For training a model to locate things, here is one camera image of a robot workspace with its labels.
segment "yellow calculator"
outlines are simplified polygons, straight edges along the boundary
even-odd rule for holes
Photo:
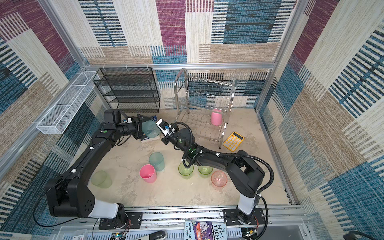
[[[237,132],[233,132],[231,135],[229,135],[223,145],[224,147],[234,152],[244,139],[245,138]]]

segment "white wire basket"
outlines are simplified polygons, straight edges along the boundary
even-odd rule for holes
[[[95,71],[85,71],[64,92],[45,114],[36,128],[43,134],[63,134],[81,105],[94,88],[92,79],[99,79]]]

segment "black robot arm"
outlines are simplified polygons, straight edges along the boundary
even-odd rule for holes
[[[239,150],[236,154],[215,152],[195,142],[192,130],[183,122],[175,122],[169,125],[166,121],[159,119],[156,123],[164,137],[161,141],[164,144],[171,142],[174,147],[183,151],[182,161],[185,167],[192,164],[198,166],[211,166],[226,171],[236,189],[240,192],[240,199],[237,205],[239,221],[243,224],[251,222],[253,210],[261,197],[261,191],[268,188],[273,180],[274,173],[264,160],[248,155],[245,151]],[[262,187],[265,173],[255,162],[258,161],[267,167],[270,172],[269,181]]]
[[[104,120],[99,129],[91,137],[91,142],[77,161],[59,178],[51,179],[46,185],[50,214],[56,217],[96,217],[115,218],[118,216],[125,222],[124,206],[111,204],[95,199],[87,184],[92,173],[121,137],[133,136],[144,138],[141,131],[142,123],[151,118],[137,115],[127,117],[119,110],[111,109],[104,113]],[[107,214],[99,208],[111,209]]]

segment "pink plastic cup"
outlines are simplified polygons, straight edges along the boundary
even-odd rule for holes
[[[156,171],[155,171],[155,168],[150,165],[150,164],[146,164],[144,165],[141,169],[140,169],[140,177],[142,179],[144,179],[144,181],[148,182],[148,183],[153,183],[154,181],[156,181]]]
[[[213,125],[219,126],[223,122],[223,116],[220,113],[211,113],[211,123]]]
[[[216,187],[224,187],[227,184],[227,175],[222,171],[216,171],[212,174],[211,181]]]

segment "black mesh shelf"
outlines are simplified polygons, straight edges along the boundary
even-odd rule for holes
[[[152,68],[100,68],[94,81],[111,108],[125,113],[159,112],[160,98]]]
[[[109,103],[151,103],[153,98],[115,98]]]

